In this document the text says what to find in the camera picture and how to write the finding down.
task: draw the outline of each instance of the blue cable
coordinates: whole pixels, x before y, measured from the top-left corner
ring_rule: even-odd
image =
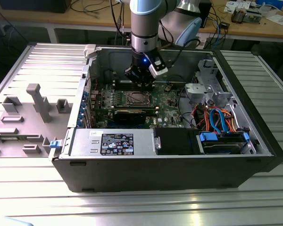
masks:
[[[215,24],[216,24],[216,26],[217,26],[217,32],[218,32],[217,40],[216,40],[216,42],[215,42],[215,44],[213,45],[213,48],[212,48],[212,49],[214,49],[214,48],[215,48],[215,46],[216,46],[216,44],[217,44],[217,43],[218,43],[218,41],[219,41],[220,28],[219,28],[218,22],[217,22],[216,20],[212,20],[212,21],[214,21],[214,22],[215,22]]]
[[[218,111],[220,115],[220,121],[221,121],[223,131],[228,132],[228,127],[226,126],[226,123],[225,123],[225,117],[223,116],[222,112],[219,109],[214,108],[209,114],[209,122],[211,126],[217,131],[217,133],[221,133],[221,131],[214,125],[214,121],[213,121],[214,111]]]

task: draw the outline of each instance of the wooden tabletop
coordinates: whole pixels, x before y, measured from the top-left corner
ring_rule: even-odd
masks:
[[[231,22],[231,14],[223,12],[224,4],[226,0],[212,0],[214,9],[217,15],[222,21],[230,24],[228,34],[231,35],[246,35],[257,37],[270,37],[270,38],[283,38],[283,25],[276,24],[263,18],[260,24],[242,23],[235,24]],[[84,0],[84,5],[99,3],[100,0]],[[105,1],[99,6],[92,6],[89,10],[109,6],[109,2]],[[77,10],[82,10],[82,5],[77,2],[73,5]],[[114,6],[115,15],[118,17],[120,11],[120,5]],[[72,25],[95,25],[95,26],[114,26],[110,8],[98,11],[98,18],[94,18],[85,13],[75,12],[72,9],[68,9],[64,14],[49,13],[49,12],[34,12],[34,11],[17,11],[17,10],[2,10],[2,14],[10,21],[19,22],[36,22],[36,23],[55,23],[55,24],[72,24]],[[129,6],[125,6],[125,27],[130,27],[130,9]],[[213,26],[212,21],[208,21],[205,28],[201,28],[200,32],[214,33],[216,29]]]

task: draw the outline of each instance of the table leg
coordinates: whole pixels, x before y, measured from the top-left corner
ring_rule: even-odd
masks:
[[[211,35],[210,33],[199,33],[197,36],[199,36],[200,45],[197,46],[196,48],[203,49],[210,35]]]
[[[47,32],[51,43],[58,43],[58,36],[53,27],[47,27]]]

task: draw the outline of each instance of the floor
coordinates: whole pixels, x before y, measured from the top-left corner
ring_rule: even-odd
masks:
[[[0,82],[26,47],[26,43],[13,27],[6,26],[4,29],[6,30],[6,35],[0,37]],[[43,28],[17,27],[17,29],[31,43],[50,41],[47,31]],[[114,44],[115,32],[85,32],[83,30],[58,29],[58,37],[61,43],[95,43],[107,45]],[[216,46],[216,49],[251,50],[254,54],[262,56],[275,71],[277,67],[277,60],[275,59],[281,59],[280,61],[283,62],[282,43],[256,43],[243,40],[236,40],[233,43],[233,40],[226,40],[224,44]],[[283,63],[277,70],[277,74],[283,80]]]

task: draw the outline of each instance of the slotted aluminum surface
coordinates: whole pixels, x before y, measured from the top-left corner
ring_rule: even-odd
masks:
[[[277,88],[273,78],[265,78],[268,86],[259,83],[258,87]],[[256,87],[249,80],[241,82]],[[265,111],[263,116],[277,112],[260,98],[254,102]],[[282,106],[281,100],[272,103]],[[69,191],[47,158],[0,159],[0,215],[36,226],[282,225],[283,164],[270,173],[256,174],[236,189],[91,194]]]
[[[283,82],[259,56],[234,51],[222,54],[283,149]]]
[[[29,83],[39,83],[40,93],[49,103],[58,99],[74,102],[82,69],[86,65],[84,45],[38,43],[27,47],[0,87],[0,117],[6,96],[17,96],[22,103],[33,103],[26,92]]]

